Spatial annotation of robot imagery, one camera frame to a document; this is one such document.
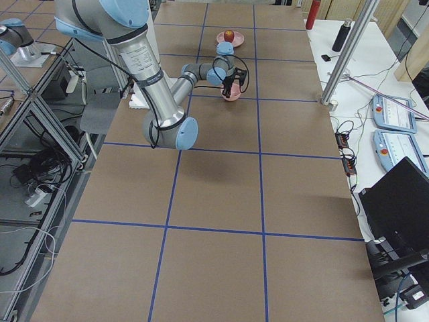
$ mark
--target white table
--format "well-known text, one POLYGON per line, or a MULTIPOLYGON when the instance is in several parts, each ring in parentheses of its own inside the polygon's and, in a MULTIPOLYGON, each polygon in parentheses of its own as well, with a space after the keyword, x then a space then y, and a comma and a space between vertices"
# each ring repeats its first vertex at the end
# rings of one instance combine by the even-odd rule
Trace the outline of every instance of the white table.
MULTIPOLYGON (((317 64, 319 78, 323 87, 326 84, 325 82, 328 81, 328 73, 332 72, 338 57, 332 58, 330 62, 325 62, 321 58, 321 55, 326 54, 332 57, 339 54, 333 52, 331 48, 342 24, 343 21, 316 20, 313 29, 308 31, 314 60, 317 64)), ((347 69, 351 76, 359 76, 363 74, 377 74, 395 64, 389 72, 385 71, 378 75, 363 76, 359 80, 373 88, 379 87, 379 90, 386 95, 409 97, 416 102, 417 105, 415 108, 418 111, 429 115, 429 111, 422 99, 416 91, 413 91, 414 86, 412 83, 398 82, 396 80, 393 72, 399 65, 399 62, 395 62, 395 54, 389 47, 377 24, 371 22, 363 34, 347 69)), ((356 112, 359 108, 366 106, 372 96, 373 93, 371 91, 364 89, 361 85, 354 82, 340 83, 332 97, 332 99, 339 102, 336 110, 330 113, 334 130, 339 123, 341 124, 346 120, 353 121, 355 127, 359 126, 361 121, 356 116, 356 112)), ((367 108, 360 110, 363 117, 365 117, 367 108)), ((363 131, 362 128, 352 131, 349 138, 349 146, 357 153, 356 168, 358 181, 355 189, 357 193, 364 188, 373 186, 385 174, 372 143, 372 133, 376 130, 376 126, 371 110, 368 111, 367 116, 368 120, 365 123, 363 131)), ((350 129, 350 127, 350 124, 345 124, 341 130, 350 129)), ((429 154, 429 123, 418 122, 418 132, 415 137, 422 153, 429 154)), ((355 183, 355 180, 355 177, 352 177, 352 184, 355 183)), ((359 223, 361 224, 363 237, 365 240, 370 240, 371 232, 363 214, 359 216, 359 223)), ((392 308, 394 308, 394 299, 391 301, 390 306, 383 308, 383 311, 386 312, 392 308)), ((416 310, 399 309, 398 319, 401 322, 429 321, 429 303, 422 305, 416 310)), ((395 321, 394 314, 385 315, 385 320, 386 322, 395 321)))

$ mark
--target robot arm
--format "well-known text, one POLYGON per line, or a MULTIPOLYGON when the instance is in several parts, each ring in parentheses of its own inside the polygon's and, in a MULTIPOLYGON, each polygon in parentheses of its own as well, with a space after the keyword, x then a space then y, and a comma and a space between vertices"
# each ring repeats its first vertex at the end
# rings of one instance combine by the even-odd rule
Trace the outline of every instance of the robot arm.
POLYGON ((147 0, 56 0, 55 19, 63 34, 93 41, 105 38, 116 47, 150 108, 143 121, 146 140, 152 147, 187 150, 196 141, 198 124, 179 104, 200 79, 214 79, 218 85, 231 78, 232 57, 221 53, 213 64, 187 65, 170 90, 146 38, 149 14, 147 0))
POLYGON ((40 57, 40 50, 34 43, 23 22, 17 18, 0 21, 0 48, 10 56, 19 51, 24 60, 40 57))

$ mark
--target black monitor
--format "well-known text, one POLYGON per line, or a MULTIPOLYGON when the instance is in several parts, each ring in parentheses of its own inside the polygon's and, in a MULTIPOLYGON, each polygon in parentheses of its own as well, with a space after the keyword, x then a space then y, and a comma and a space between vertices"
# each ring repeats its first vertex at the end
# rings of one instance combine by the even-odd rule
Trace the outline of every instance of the black monitor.
MULTIPOLYGON (((374 237, 384 236, 400 258, 429 249, 429 178, 409 158, 359 197, 374 237)), ((429 262, 408 269, 429 294, 429 262)))

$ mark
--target red apple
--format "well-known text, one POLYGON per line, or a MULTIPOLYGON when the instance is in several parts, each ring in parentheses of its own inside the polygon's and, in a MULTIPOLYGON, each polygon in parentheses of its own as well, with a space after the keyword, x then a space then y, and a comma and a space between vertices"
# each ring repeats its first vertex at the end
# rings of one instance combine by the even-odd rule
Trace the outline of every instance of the red apple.
POLYGON ((232 30, 227 30, 226 32, 223 33, 223 39, 226 42, 233 42, 234 40, 234 32, 232 30))

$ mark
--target red cylinder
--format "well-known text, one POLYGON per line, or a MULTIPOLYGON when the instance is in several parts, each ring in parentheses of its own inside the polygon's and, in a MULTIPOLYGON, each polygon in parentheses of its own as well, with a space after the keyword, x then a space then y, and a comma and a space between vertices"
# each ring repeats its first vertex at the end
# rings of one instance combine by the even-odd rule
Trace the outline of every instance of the red cylinder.
POLYGON ((314 25, 314 20, 316 19, 317 13, 319 11, 321 0, 313 0, 310 8, 310 12, 308 13, 306 29, 311 30, 314 25))

